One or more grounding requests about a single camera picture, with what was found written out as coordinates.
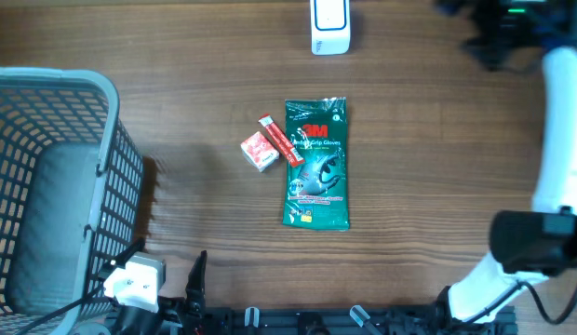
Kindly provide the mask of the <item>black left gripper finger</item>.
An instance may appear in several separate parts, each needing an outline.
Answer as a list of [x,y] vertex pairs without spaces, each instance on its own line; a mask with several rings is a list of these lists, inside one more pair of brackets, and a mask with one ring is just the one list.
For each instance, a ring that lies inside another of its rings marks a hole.
[[136,239],[129,247],[101,266],[98,272],[98,278],[107,279],[116,269],[124,269],[126,267],[126,263],[137,252],[143,251],[144,247],[145,239],[143,237]]
[[185,304],[191,313],[201,315],[206,309],[205,276],[208,253],[202,250],[188,274]]

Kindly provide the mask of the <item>red white small box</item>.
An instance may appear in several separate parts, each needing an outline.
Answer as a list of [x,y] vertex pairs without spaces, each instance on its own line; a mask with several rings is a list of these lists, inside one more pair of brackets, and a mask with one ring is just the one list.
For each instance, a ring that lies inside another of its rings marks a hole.
[[240,147],[246,159],[260,172],[266,170],[279,158],[277,149],[260,131],[245,139]]

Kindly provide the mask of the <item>green 3M gloves packet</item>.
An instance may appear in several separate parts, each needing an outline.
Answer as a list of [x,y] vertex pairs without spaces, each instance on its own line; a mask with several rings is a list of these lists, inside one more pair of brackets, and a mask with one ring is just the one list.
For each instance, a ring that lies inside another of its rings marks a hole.
[[285,111],[285,133],[304,163],[287,167],[282,223],[348,230],[346,98],[286,100]]

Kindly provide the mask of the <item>red stick sachet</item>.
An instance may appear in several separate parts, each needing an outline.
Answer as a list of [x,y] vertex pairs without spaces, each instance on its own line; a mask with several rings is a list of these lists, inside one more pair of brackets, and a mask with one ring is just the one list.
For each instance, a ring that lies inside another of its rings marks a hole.
[[265,128],[268,135],[280,150],[281,154],[288,160],[292,168],[305,163],[304,158],[299,154],[295,146],[269,114],[264,114],[259,119],[259,123]]

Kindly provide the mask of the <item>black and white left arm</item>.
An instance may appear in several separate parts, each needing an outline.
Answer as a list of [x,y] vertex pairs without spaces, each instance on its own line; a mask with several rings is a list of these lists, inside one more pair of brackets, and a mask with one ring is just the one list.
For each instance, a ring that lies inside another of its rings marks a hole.
[[183,297],[159,294],[166,282],[166,262],[144,251],[137,239],[99,269],[100,293],[114,306],[114,321],[87,321],[71,332],[79,334],[157,334],[169,322],[186,334],[205,330],[205,277],[208,253],[197,257]]

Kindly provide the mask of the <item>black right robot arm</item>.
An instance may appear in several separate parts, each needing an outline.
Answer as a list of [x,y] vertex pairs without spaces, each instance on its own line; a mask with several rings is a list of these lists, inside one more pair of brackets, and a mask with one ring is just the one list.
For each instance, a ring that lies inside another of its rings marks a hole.
[[545,87],[539,177],[530,210],[493,218],[489,251],[445,288],[429,318],[447,331],[492,325],[506,304],[568,269],[577,269],[577,1],[440,1],[455,15],[470,8],[477,35],[463,46],[486,70],[501,71],[518,48],[538,47]]

